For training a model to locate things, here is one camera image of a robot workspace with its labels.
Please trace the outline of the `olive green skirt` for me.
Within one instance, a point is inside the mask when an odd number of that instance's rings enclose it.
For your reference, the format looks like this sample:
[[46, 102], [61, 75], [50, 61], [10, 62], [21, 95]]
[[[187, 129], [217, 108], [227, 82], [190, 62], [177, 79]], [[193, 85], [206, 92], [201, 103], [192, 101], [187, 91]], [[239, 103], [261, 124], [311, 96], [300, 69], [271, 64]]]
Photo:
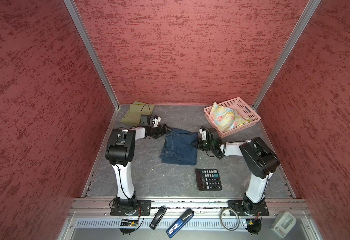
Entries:
[[133, 104], [130, 104], [130, 107], [127, 113], [121, 120], [121, 123], [138, 126], [141, 120], [141, 115], [152, 115], [155, 109], [155, 105], [150, 105], [142, 102], [135, 101]]

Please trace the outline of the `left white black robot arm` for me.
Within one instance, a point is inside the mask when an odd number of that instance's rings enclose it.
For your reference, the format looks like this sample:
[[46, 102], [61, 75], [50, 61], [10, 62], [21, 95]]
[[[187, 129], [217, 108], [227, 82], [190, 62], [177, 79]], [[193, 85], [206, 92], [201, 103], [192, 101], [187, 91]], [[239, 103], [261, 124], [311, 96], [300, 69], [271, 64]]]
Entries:
[[133, 215], [139, 207], [131, 173], [136, 141], [145, 138], [158, 139], [169, 134], [171, 130], [166, 124], [157, 127], [112, 130], [106, 145], [105, 157], [112, 165], [117, 179], [118, 193], [114, 203], [126, 215]]

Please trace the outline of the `right small circuit board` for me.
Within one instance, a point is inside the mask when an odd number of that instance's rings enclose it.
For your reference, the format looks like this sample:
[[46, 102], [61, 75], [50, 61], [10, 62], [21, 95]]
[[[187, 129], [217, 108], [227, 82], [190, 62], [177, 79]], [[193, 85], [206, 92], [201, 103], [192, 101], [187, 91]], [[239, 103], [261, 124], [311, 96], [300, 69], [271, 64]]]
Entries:
[[247, 231], [251, 234], [258, 235], [262, 229], [261, 219], [247, 221]]

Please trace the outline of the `pink plastic basket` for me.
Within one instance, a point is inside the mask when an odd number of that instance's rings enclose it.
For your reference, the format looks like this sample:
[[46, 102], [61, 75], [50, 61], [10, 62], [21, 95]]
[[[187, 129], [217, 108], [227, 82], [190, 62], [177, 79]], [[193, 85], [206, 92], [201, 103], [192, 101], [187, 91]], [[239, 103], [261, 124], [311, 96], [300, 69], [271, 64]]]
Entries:
[[204, 108], [205, 118], [208, 120], [210, 125], [218, 131], [218, 134], [221, 138], [225, 138], [235, 133], [238, 133], [242, 130], [248, 129], [254, 126], [258, 121], [261, 120], [261, 117], [241, 98], [234, 98], [234, 99], [219, 103], [218, 105], [236, 110], [243, 117], [250, 118], [252, 120], [251, 123], [242, 125], [233, 130], [223, 133], [218, 129], [218, 127], [214, 124], [214, 121], [209, 116], [213, 106]]

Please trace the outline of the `pastel patterned cloth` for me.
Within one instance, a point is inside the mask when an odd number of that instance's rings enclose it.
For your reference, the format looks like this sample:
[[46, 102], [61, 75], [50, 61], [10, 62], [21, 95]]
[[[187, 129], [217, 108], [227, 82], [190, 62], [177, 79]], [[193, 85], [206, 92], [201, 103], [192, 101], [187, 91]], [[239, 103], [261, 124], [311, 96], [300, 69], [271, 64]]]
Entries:
[[209, 116], [223, 133], [252, 122], [250, 118], [243, 117], [238, 111], [220, 106], [216, 102], [214, 102]]

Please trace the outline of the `black desk calculator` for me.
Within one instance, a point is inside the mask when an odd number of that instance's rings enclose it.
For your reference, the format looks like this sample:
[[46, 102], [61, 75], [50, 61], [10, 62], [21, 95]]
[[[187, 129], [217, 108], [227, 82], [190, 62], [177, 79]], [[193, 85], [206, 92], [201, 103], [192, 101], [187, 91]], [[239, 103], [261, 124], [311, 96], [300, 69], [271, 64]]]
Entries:
[[222, 182], [217, 169], [195, 169], [199, 191], [221, 191]]

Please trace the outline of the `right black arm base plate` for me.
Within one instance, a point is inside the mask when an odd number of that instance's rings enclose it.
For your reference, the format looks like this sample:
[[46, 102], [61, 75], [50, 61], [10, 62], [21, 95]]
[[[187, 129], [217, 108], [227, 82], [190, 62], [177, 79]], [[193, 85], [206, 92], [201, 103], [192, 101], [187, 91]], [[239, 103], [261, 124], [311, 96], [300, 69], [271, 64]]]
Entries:
[[270, 215], [265, 201], [254, 204], [250, 200], [230, 200], [228, 201], [228, 206], [239, 216], [268, 217]]

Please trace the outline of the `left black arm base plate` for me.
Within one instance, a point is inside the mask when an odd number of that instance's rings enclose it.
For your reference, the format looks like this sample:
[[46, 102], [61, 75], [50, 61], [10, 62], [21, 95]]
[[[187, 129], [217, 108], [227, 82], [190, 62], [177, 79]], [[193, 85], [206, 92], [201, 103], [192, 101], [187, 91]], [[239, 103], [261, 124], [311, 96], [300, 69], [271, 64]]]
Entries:
[[151, 212], [151, 200], [137, 200], [136, 208], [133, 210], [128, 206], [123, 206], [121, 200], [114, 200], [111, 203], [111, 216], [148, 216]]

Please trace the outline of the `blue black stapler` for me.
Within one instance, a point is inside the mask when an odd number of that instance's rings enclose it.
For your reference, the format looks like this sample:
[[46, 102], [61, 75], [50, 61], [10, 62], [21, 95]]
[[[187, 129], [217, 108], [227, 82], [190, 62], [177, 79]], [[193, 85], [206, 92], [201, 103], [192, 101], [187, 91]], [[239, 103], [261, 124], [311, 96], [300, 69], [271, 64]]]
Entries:
[[168, 237], [171, 239], [178, 231], [180, 231], [192, 218], [194, 211], [187, 209], [166, 231]]

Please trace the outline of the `blue denim skirt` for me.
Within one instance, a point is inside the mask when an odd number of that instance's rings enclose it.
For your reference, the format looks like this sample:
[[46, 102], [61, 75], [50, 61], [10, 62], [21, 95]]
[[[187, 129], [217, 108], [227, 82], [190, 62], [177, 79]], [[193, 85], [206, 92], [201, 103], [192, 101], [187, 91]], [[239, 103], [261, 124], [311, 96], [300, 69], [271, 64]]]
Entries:
[[195, 166], [197, 164], [197, 148], [192, 146], [198, 134], [186, 130], [173, 128], [166, 135], [165, 143], [161, 152], [162, 163]]

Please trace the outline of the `grey plastic dispenser box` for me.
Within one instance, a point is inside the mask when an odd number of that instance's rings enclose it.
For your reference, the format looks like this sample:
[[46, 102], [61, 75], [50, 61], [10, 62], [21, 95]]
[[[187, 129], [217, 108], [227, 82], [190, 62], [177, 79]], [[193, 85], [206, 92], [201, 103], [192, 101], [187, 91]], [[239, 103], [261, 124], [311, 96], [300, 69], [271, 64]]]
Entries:
[[279, 239], [284, 239], [295, 226], [296, 222], [297, 219], [290, 212], [279, 212], [271, 226], [271, 231]]

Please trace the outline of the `small circuit board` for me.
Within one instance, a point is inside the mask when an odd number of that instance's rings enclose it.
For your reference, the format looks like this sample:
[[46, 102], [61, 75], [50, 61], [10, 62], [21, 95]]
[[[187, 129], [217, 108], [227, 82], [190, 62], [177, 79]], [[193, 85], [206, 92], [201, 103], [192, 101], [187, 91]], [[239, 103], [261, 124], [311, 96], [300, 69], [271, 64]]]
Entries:
[[139, 220], [121, 219], [121, 227], [137, 228], [139, 226]]
[[247, 221], [247, 231], [251, 234], [258, 235], [262, 229], [261, 219]]

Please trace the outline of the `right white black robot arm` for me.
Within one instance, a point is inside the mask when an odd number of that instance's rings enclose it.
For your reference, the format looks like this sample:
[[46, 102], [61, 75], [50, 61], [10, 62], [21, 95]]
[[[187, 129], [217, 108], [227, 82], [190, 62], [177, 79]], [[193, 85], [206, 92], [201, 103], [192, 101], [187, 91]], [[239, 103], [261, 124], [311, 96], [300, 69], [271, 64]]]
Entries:
[[212, 157], [243, 157], [251, 172], [248, 189], [241, 201], [228, 201], [229, 208], [240, 216], [268, 216], [266, 189], [280, 161], [271, 148], [259, 137], [247, 141], [224, 142], [213, 128], [200, 127], [200, 136], [191, 143], [194, 148], [211, 152]]

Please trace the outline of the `left small circuit board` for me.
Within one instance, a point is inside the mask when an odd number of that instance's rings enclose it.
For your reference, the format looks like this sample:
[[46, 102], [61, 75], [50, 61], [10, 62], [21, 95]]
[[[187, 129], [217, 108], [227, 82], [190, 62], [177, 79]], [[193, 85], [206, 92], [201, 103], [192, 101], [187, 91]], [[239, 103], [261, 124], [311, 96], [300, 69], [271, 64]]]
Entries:
[[139, 226], [139, 220], [121, 219], [121, 227], [137, 228]]

